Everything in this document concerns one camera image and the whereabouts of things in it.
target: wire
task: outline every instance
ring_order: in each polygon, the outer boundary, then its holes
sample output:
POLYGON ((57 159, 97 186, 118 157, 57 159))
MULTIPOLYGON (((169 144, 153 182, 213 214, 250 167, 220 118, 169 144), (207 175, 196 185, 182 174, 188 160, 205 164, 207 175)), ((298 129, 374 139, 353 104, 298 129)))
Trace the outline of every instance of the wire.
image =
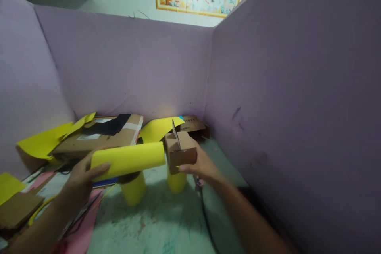
POLYGON ((203 191, 202 191, 202 188, 200 188, 200 195, 201 195, 202 213, 203 213, 203 215, 204 215, 205 224, 206 224, 206 228, 207 228, 207 230, 208 230, 208 234, 209 234, 210 242, 211 242, 212 245, 213 245, 214 251, 215 251, 217 254, 219 254, 217 245, 216 245, 216 243, 214 242, 214 239, 213 239, 212 231, 210 230, 210 225, 209 225, 208 217, 207 217, 207 215, 206 215, 206 209, 205 209, 205 204, 204 204, 204 193, 203 193, 203 191))

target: purple wall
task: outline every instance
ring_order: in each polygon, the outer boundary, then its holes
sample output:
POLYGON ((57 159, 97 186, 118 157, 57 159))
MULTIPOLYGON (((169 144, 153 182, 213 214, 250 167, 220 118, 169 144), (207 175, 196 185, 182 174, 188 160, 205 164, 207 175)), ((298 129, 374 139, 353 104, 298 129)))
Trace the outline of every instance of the purple wall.
POLYGON ((307 253, 381 249, 381 0, 246 0, 205 120, 307 253))
POLYGON ((73 120, 33 5, 0 0, 0 173, 29 175, 18 141, 73 120))
POLYGON ((35 6, 78 117, 204 116, 213 28, 35 6))

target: white paper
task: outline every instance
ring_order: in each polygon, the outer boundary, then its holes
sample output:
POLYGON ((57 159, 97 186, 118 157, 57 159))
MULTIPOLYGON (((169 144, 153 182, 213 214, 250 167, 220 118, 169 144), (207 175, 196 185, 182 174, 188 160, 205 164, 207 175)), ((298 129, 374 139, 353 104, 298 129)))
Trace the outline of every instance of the white paper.
POLYGON ((108 122, 110 120, 112 120, 112 119, 96 119, 96 120, 94 120, 94 122, 102 124, 102 123, 108 122))
POLYGON ((37 193, 37 195, 46 199, 58 195, 69 177, 70 174, 64 175, 61 173, 56 173, 54 177, 37 193))
POLYGON ((82 134, 81 136, 78 137, 77 140, 92 140, 92 139, 98 139, 101 134, 93 134, 93 135, 85 135, 82 134))

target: small cardboard box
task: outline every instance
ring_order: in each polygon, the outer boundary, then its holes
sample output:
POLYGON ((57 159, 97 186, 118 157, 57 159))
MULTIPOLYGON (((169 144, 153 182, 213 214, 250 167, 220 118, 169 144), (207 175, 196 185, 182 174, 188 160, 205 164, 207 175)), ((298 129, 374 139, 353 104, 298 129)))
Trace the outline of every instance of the small cardboard box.
POLYGON ((16 229, 40 207, 44 198, 18 192, 0 205, 0 229, 16 229))
POLYGON ((186 131, 191 137, 204 136, 209 139, 209 126, 202 123, 196 116, 183 116, 184 123, 180 125, 180 131, 186 131))
MULTIPOLYGON (((89 128, 96 123, 105 123, 117 118, 117 116, 94 117, 85 124, 83 128, 89 128)), ((114 136, 103 134, 85 135, 81 132, 74 133, 61 142, 52 154, 60 160, 70 160, 74 158, 82 159, 91 150, 102 146, 124 147, 135 145, 140 129, 143 124, 143 116, 131 114, 127 122, 114 136)))
POLYGON ((187 132, 168 133, 164 136, 164 142, 167 149, 169 172, 172 175, 179 172, 176 166, 196 163, 196 146, 187 132))

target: rolled yellow paper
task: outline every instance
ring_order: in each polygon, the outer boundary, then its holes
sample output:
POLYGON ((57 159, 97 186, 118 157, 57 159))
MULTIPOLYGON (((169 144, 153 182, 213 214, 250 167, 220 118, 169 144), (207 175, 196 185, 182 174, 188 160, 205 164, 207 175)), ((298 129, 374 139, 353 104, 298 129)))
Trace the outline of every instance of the rolled yellow paper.
POLYGON ((163 142, 96 151, 91 159, 91 168, 106 162, 111 163, 110 169, 94 182, 165 165, 163 142))
POLYGON ((147 185, 142 171, 139 172, 139 175, 135 179, 128 183, 122 183, 119 180, 119 185, 129 206, 135 206, 140 203, 146 193, 147 185))
POLYGON ((172 175, 169 171, 169 168, 167 168, 167 183, 171 192, 182 192, 185 185, 187 184, 187 174, 177 173, 172 175))

